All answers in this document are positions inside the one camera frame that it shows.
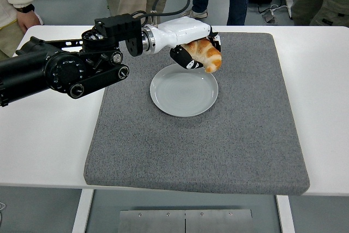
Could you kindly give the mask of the person's hand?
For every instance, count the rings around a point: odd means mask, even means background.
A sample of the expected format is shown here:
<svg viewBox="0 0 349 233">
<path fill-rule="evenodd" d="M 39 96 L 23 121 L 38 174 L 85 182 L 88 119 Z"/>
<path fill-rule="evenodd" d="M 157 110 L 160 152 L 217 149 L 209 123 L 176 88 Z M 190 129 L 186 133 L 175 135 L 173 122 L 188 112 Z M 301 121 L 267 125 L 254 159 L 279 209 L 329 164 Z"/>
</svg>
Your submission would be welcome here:
<svg viewBox="0 0 349 233">
<path fill-rule="evenodd" d="M 20 29 L 26 33 L 27 30 L 33 26 L 43 25 L 41 17 L 35 11 L 28 13 L 17 12 L 17 21 Z"/>
</svg>

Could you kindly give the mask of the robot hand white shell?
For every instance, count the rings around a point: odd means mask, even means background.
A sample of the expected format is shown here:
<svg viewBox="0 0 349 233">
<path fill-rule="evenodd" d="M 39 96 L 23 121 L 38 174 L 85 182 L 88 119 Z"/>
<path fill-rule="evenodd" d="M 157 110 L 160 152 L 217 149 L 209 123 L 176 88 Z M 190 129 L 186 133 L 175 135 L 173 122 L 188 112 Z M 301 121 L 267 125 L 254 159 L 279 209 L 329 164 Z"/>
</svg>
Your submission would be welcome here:
<svg viewBox="0 0 349 233">
<path fill-rule="evenodd" d="M 216 72 L 222 65 L 219 33 L 199 20 L 187 16 L 142 29 L 143 50 L 148 54 L 170 48 L 170 57 L 184 69 L 203 68 Z"/>
</svg>

